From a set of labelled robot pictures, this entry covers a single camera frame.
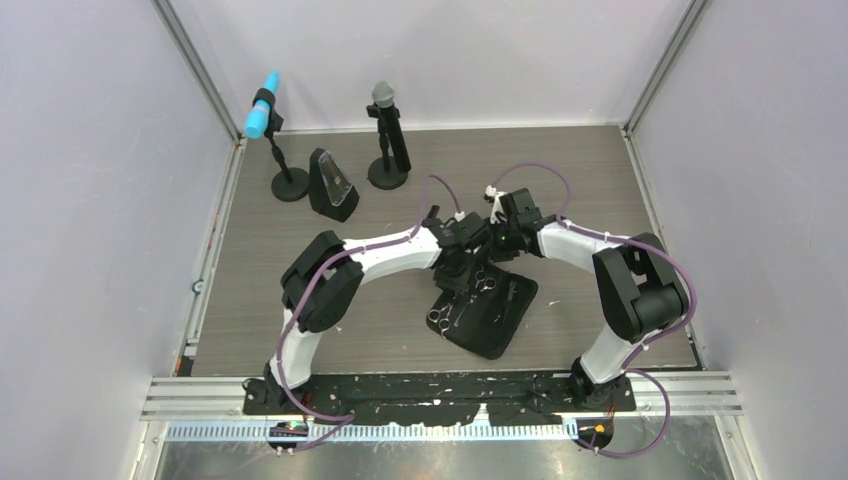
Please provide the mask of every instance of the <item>black case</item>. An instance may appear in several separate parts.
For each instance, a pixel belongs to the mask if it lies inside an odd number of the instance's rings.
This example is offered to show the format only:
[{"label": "black case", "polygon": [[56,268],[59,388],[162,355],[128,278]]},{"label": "black case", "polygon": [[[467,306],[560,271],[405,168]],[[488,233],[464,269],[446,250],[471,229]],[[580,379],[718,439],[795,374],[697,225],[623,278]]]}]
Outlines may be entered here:
[{"label": "black case", "polygon": [[[471,275],[468,293],[454,297],[449,292],[442,293],[433,305],[441,309],[448,303],[453,304],[450,316],[450,328],[444,333],[447,340],[483,358],[500,358],[512,341],[515,331],[521,324],[524,313],[530,307],[539,284],[529,278],[502,270],[492,264],[475,266],[475,271],[484,268],[486,275],[497,282],[495,288],[480,292],[476,288],[475,276]],[[507,297],[510,282],[515,282],[512,301]],[[477,297],[468,303],[471,296]],[[442,335],[438,322],[432,322],[425,316],[427,326],[438,335]]]}]

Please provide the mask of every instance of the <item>wood grain surface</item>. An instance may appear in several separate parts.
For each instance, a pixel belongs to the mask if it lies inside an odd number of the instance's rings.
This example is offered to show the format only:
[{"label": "wood grain surface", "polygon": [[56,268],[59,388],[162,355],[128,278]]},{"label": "wood grain surface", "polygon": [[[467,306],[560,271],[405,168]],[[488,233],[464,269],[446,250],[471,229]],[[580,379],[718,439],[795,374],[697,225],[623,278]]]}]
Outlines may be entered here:
[{"label": "wood grain surface", "polygon": [[[574,188],[568,216],[576,223],[617,234],[650,231],[630,160],[615,127],[567,127],[407,132],[413,170],[408,182],[381,191],[366,179],[379,156],[376,133],[292,134],[277,137],[290,166],[306,168],[316,147],[332,152],[361,200],[346,223],[314,213],[309,200],[282,203],[270,191],[279,171],[266,141],[248,144],[225,232],[193,375],[257,375],[271,357],[282,328],[280,277],[312,238],[335,230],[340,238],[370,238],[400,231],[418,215],[423,179],[445,178],[466,211],[485,216],[483,190],[518,162],[557,166]],[[528,187],[543,214],[563,200],[558,179],[526,168],[509,175],[501,190]],[[432,203],[442,219],[453,211],[438,184]],[[347,315],[324,334],[316,373],[435,372],[568,368],[604,325],[594,277],[571,265],[530,255],[502,268],[539,282],[539,293],[509,348],[485,360],[443,340],[425,325],[439,294],[432,271],[384,277],[360,288]],[[635,365],[689,366],[688,340],[671,336]]]}]

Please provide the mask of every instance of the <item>blue cylinder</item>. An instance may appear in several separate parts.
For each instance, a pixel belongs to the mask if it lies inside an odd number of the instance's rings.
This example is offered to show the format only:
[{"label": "blue cylinder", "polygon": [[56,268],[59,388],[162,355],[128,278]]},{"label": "blue cylinder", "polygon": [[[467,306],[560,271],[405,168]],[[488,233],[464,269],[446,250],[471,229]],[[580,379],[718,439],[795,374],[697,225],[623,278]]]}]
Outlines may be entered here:
[{"label": "blue cylinder", "polygon": [[[271,72],[263,86],[276,95],[277,87],[280,86],[280,72],[277,70]],[[268,105],[268,102],[257,100],[250,113],[247,114],[247,121],[244,122],[244,133],[249,138],[261,137],[265,133],[265,129],[268,128],[269,115],[271,115],[271,106]]]}]

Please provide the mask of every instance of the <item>black metronome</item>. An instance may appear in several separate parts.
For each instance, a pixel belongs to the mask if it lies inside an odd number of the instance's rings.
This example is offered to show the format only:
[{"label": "black metronome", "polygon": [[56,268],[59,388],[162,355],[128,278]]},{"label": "black metronome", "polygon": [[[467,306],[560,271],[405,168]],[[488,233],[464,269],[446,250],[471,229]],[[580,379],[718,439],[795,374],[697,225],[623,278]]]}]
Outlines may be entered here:
[{"label": "black metronome", "polygon": [[309,157],[309,204],[312,210],[344,222],[359,203],[353,183],[330,152],[316,148]]}]

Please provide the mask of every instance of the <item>round black base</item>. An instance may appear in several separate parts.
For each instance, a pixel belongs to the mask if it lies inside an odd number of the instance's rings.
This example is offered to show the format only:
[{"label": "round black base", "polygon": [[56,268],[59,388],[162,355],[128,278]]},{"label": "round black base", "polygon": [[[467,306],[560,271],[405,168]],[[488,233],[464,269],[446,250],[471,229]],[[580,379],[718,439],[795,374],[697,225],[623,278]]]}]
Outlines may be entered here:
[{"label": "round black base", "polygon": [[283,172],[280,172],[271,180],[271,192],[278,200],[296,202],[309,191],[309,174],[302,168],[290,168],[289,172],[293,181],[287,182]]},{"label": "round black base", "polygon": [[397,170],[395,157],[389,157],[388,171],[383,166],[383,157],[374,160],[368,167],[368,181],[380,190],[394,190],[406,183],[408,176],[408,173]]}]

